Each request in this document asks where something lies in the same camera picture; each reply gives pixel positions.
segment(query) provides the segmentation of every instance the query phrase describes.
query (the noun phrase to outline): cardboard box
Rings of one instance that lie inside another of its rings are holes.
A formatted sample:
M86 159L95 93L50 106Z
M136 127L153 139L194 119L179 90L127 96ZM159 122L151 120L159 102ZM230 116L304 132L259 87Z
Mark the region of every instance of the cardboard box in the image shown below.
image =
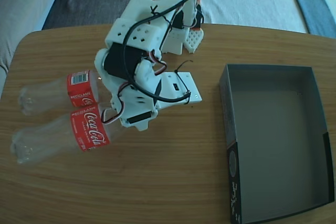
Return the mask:
M333 202L331 148L312 68L227 65L220 88L231 222L264 222Z

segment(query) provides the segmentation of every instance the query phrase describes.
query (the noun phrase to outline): plastic bottle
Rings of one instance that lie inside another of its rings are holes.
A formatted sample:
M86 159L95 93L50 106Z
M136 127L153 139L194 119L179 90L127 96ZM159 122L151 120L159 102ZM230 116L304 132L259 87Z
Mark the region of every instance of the plastic bottle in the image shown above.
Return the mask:
M108 145L126 128L120 120L102 123L101 115L105 110L106 118L115 117L116 111L109 104L101 103L42 126L24 128L13 135L10 151L19 164L36 164L58 154L86 152Z
M52 82L24 86L18 103L25 115L55 107L69 108L109 102L111 93L94 70L69 74Z

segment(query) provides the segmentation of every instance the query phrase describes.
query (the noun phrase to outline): red bottle label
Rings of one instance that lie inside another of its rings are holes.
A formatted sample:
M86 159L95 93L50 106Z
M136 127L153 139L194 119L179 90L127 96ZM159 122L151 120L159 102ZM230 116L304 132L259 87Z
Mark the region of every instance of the red bottle label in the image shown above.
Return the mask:
M89 151L110 143L101 122L97 104L73 112L70 120L76 141L82 151Z
M82 107L97 103L90 85L90 70L69 74L67 88L73 106Z

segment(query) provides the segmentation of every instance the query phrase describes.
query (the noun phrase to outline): white cushion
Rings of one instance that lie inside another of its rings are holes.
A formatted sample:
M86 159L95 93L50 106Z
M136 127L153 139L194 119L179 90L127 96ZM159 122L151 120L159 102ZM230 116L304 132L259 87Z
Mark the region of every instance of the white cushion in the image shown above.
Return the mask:
M296 0L202 0L201 3L206 23L307 32Z

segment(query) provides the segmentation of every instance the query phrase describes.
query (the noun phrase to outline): barcode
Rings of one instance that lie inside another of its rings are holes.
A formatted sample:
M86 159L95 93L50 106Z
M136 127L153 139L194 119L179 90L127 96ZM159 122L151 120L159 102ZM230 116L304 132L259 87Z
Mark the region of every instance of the barcode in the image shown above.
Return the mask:
M84 83L88 81L88 74L84 73L84 74L77 74L75 76L72 76L71 78L71 85L76 85L76 84L80 84L80 83Z

